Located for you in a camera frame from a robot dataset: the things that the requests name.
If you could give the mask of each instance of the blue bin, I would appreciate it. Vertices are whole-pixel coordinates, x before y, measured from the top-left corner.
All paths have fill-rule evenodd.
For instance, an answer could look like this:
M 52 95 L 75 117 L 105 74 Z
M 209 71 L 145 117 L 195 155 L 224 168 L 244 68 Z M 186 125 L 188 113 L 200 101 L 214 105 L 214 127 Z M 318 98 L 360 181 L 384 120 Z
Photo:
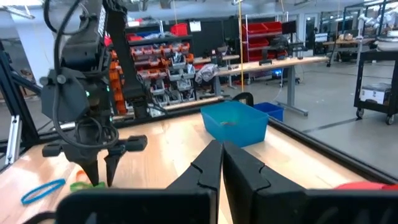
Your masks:
M 268 115 L 238 101 L 203 107 L 206 130 L 218 141 L 231 141 L 239 147 L 264 140 Z
M 284 108 L 273 105 L 272 103 L 258 103 L 254 105 L 254 108 L 267 113 L 269 116 L 279 120 L 280 122 L 284 122 Z

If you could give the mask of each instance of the black cart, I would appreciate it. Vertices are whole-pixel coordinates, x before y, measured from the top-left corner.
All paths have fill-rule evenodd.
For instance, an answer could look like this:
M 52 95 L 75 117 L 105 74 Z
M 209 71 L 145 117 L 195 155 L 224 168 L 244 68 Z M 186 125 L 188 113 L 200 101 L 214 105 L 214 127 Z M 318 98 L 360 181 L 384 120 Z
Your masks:
M 394 71 L 391 80 L 391 90 L 386 92 L 387 100 L 382 103 L 376 103 L 372 100 L 362 101 L 361 95 L 364 94 L 362 90 L 362 77 L 363 77 L 363 67 L 365 61 L 372 60 L 393 60 Z M 393 52 L 377 52 L 377 51 L 367 51 L 361 53 L 361 58 L 359 60 L 358 76 L 356 80 L 356 91 L 354 106 L 357 108 L 356 116 L 361 119 L 364 114 L 364 110 L 373 110 L 387 114 L 386 124 L 391 125 L 394 122 L 394 116 L 398 112 L 397 109 L 397 97 L 398 97 L 398 51 Z

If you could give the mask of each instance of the concrete floor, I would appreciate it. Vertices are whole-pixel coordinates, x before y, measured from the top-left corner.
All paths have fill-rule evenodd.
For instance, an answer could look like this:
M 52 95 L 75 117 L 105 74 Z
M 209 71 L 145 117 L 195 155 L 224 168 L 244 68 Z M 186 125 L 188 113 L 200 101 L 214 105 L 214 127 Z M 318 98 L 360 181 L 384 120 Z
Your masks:
M 391 82 L 393 63 L 381 62 L 365 65 L 363 84 Z M 304 117 L 285 111 L 284 122 L 319 140 L 370 163 L 391 175 L 398 176 L 395 166 L 398 151 L 393 146 L 398 132 L 398 122 L 387 126 L 386 115 L 365 111 L 364 119 L 356 121 L 353 107 L 357 67 L 352 63 L 335 63 L 330 68 L 325 63 L 300 66 L 297 76 L 302 79 L 296 86 L 296 106 L 309 110 Z M 225 93 L 235 95 L 240 88 L 225 88 Z M 255 103 L 285 101 L 287 88 L 280 91 L 277 82 L 257 80 L 245 86 L 254 95 Z M 30 112 L 37 128 L 46 131 L 52 127 L 49 119 L 41 114 L 40 100 L 29 100 Z M 0 139 L 8 137 L 10 115 L 6 105 L 0 106 Z

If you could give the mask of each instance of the green object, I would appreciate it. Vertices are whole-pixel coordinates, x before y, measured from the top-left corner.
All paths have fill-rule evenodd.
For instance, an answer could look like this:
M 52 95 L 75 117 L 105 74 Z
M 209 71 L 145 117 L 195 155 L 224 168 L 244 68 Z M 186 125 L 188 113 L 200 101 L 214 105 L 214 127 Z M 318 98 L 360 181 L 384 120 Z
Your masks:
M 75 182 L 69 186 L 71 192 L 76 192 L 82 189 L 92 189 L 92 188 L 106 188 L 105 182 L 100 182 L 97 186 L 93 186 L 92 184 L 87 184 L 86 182 Z

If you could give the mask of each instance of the cart wheel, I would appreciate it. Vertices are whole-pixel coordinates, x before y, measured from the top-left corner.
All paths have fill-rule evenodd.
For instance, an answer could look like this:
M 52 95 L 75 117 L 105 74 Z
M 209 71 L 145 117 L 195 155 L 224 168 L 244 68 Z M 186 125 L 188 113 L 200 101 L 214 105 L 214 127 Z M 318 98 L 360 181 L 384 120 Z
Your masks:
M 362 119 L 364 113 L 365 113 L 365 110 L 364 110 L 364 109 L 358 108 L 358 109 L 356 110 L 356 117 L 359 118 L 359 119 Z
M 392 116 L 387 116 L 387 118 L 386 118 L 386 124 L 387 124 L 387 125 L 392 125 L 392 124 L 394 123 L 394 118 L 395 118 L 394 115 L 392 115 Z

